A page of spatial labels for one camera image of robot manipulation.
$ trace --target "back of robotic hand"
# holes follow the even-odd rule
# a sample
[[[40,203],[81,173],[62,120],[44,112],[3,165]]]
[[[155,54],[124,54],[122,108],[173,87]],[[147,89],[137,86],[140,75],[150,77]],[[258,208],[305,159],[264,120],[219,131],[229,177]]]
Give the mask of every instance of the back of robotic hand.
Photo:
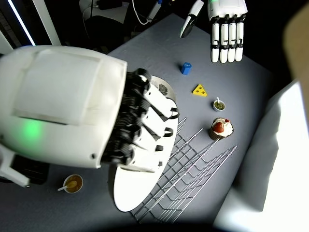
[[[197,0],[192,6],[181,30],[180,37],[186,37],[197,21],[204,2]],[[246,13],[245,0],[209,0],[208,17],[212,23],[211,60],[221,63],[241,61]]]

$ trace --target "metal wire rack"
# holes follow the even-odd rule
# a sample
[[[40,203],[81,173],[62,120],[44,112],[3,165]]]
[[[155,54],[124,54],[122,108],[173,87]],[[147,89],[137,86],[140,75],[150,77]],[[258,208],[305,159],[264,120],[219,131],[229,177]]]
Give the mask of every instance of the metal wire rack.
[[[180,131],[186,119],[178,124],[176,143],[160,179],[147,198],[131,211],[139,223],[175,222],[237,147],[206,161],[205,155],[218,140],[197,152],[190,142],[202,129],[185,140]]]

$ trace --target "cupcake with white frosting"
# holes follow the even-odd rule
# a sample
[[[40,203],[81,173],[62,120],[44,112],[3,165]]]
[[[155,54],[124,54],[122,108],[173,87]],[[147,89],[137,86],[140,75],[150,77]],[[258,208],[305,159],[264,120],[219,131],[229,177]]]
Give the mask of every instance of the cupcake with white frosting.
[[[224,139],[234,132],[232,123],[226,118],[216,118],[209,130],[209,136],[213,140]]]

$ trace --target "hole in yellow triangle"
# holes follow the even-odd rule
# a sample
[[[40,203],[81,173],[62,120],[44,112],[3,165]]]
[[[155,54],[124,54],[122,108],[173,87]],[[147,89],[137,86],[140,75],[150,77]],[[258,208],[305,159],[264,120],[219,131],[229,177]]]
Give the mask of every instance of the hole in yellow triangle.
[[[207,93],[201,84],[198,84],[198,86],[193,90],[192,93],[203,97],[207,96]]]

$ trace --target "blue toy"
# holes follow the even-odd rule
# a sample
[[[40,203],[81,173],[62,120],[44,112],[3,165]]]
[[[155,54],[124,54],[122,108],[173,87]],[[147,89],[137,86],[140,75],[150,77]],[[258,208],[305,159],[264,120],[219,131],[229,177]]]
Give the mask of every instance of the blue toy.
[[[191,68],[192,68],[192,65],[190,63],[188,63],[188,62],[184,63],[183,67],[182,67],[182,71],[181,71],[182,74],[183,75],[188,75],[190,70],[191,70]]]

